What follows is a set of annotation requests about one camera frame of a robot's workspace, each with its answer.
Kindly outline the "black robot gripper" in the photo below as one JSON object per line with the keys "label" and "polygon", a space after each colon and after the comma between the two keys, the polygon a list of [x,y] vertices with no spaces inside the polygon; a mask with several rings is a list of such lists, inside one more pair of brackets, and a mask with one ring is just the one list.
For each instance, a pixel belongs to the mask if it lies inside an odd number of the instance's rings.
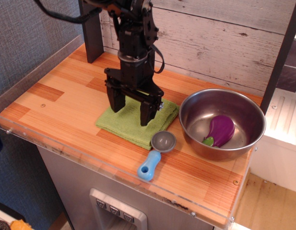
{"label": "black robot gripper", "polygon": [[163,108],[163,91],[154,83],[155,52],[149,51],[139,57],[118,52],[120,69],[106,68],[107,96],[111,109],[117,113],[125,106],[125,96],[138,100],[140,106],[140,124],[147,126],[155,118],[157,110]]}

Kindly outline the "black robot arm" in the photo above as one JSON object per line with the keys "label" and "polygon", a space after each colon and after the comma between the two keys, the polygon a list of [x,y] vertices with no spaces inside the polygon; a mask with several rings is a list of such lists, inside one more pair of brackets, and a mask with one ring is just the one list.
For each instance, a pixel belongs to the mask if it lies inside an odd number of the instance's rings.
{"label": "black robot arm", "polygon": [[154,45],[158,27],[154,24],[149,0],[87,0],[86,4],[106,10],[114,23],[119,42],[119,69],[105,69],[106,87],[111,109],[117,113],[125,107],[125,98],[140,102],[140,124],[147,126],[163,107],[163,90],[153,81],[165,65],[155,70],[155,55],[162,53]]}

